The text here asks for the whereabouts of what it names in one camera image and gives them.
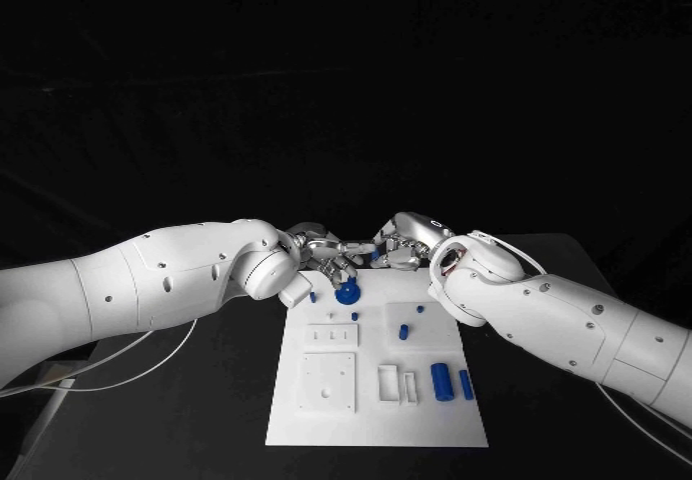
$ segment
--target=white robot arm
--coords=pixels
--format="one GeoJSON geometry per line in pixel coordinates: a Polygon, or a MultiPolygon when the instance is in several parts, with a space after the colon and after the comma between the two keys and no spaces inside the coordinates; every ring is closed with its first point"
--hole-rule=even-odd
{"type": "Polygon", "coordinates": [[[0,271],[0,388],[38,361],[87,342],[172,327],[233,297],[308,295],[309,264],[340,287],[371,245],[342,244],[318,224],[292,233],[260,220],[154,230],[84,257],[0,271]]]}
{"type": "Polygon", "coordinates": [[[406,270],[428,258],[428,293],[461,323],[487,321],[537,358],[692,427],[688,330],[556,275],[527,277],[484,234],[453,236],[422,215],[396,214],[374,237],[384,241],[371,266],[406,270]]]}

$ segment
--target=black background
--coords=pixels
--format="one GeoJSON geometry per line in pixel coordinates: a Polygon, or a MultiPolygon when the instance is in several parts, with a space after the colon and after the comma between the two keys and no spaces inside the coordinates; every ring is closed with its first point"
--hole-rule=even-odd
{"type": "Polygon", "coordinates": [[[690,326],[681,4],[21,2],[0,31],[4,267],[244,217],[367,238],[410,210],[567,233],[690,326]]]}

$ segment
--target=white cable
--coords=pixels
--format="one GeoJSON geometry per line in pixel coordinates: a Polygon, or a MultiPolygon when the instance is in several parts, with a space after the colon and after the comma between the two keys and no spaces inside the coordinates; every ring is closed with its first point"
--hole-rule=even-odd
{"type": "Polygon", "coordinates": [[[86,365],[84,367],[76,369],[73,372],[69,372],[67,374],[61,375],[60,377],[47,380],[45,382],[37,383],[35,385],[28,385],[25,387],[14,387],[8,388],[7,390],[0,390],[0,398],[8,397],[9,395],[15,395],[17,393],[27,392],[30,390],[34,390],[35,388],[41,388],[45,385],[50,385],[54,382],[58,382],[64,380],[69,377],[73,377],[74,375],[79,375],[83,372],[87,372],[92,368],[96,368],[99,365],[102,365],[105,362],[110,361],[119,354],[125,353],[154,332],[146,332],[126,347],[123,347],[120,350],[118,350],[112,355],[105,357],[102,360],[97,362],[92,363],[90,365],[86,365]]]}
{"type": "Polygon", "coordinates": [[[692,440],[692,434],[688,432],[686,432],[648,405],[645,405],[644,403],[641,403],[638,400],[635,400],[635,402],[644,407],[644,409],[648,411],[648,413],[651,415],[654,415],[658,420],[663,422],[663,423],[667,423],[667,425],[670,427],[674,428],[674,430],[677,430],[677,432],[684,435],[684,437],[687,437],[688,440],[692,440]]]}
{"type": "Polygon", "coordinates": [[[533,268],[540,272],[540,275],[547,275],[547,272],[544,271],[540,264],[515,247],[513,247],[507,242],[500,240],[497,237],[492,237],[487,233],[482,233],[479,230],[474,230],[472,233],[468,234],[468,236],[471,237],[475,236],[478,238],[487,237],[490,240],[494,240],[500,245],[502,245],[508,250],[511,250],[528,262],[533,268]]]}
{"type": "Polygon", "coordinates": [[[680,455],[641,427],[641,425],[634,421],[634,419],[624,413],[624,410],[619,408],[619,405],[615,403],[612,400],[612,397],[608,395],[608,392],[602,389],[601,385],[596,383],[595,386],[598,387],[598,390],[601,390],[601,393],[605,395],[605,398],[609,400],[609,403],[612,406],[616,408],[619,413],[622,414],[624,418],[631,422],[631,424],[641,430],[644,435],[688,465],[692,466],[692,460],[688,460],[683,455],[680,455]]]}
{"type": "Polygon", "coordinates": [[[125,383],[132,382],[133,380],[141,378],[144,375],[146,375],[146,373],[151,373],[168,361],[169,357],[175,354],[175,352],[180,350],[180,347],[184,345],[187,338],[190,338],[190,334],[191,334],[191,331],[194,330],[195,324],[197,324],[197,319],[194,319],[194,321],[191,322],[191,327],[190,327],[190,330],[187,331],[187,335],[184,336],[181,342],[178,343],[175,349],[169,352],[168,356],[148,370],[145,370],[132,378],[128,378],[122,382],[113,383],[112,385],[106,385],[105,387],[97,387],[97,388],[64,388],[64,387],[44,387],[44,386],[38,388],[43,388],[45,390],[63,390],[66,392],[97,392],[99,390],[107,390],[109,388],[119,387],[125,383]]]}

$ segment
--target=blue object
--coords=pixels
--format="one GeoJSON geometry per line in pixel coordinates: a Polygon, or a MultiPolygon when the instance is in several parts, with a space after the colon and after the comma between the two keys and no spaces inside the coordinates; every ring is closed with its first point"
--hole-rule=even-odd
{"type": "Polygon", "coordinates": [[[335,300],[342,305],[353,305],[360,298],[360,288],[355,285],[354,277],[341,283],[341,288],[334,292],[335,300]]]}
{"type": "Polygon", "coordinates": [[[429,366],[432,375],[432,385],[435,387],[435,398],[438,402],[453,400],[453,390],[451,389],[449,369],[445,363],[433,363],[429,366]]]}
{"type": "Polygon", "coordinates": [[[465,370],[458,371],[458,378],[461,378],[461,388],[464,389],[464,398],[472,400],[471,381],[468,380],[468,372],[465,370]]]}

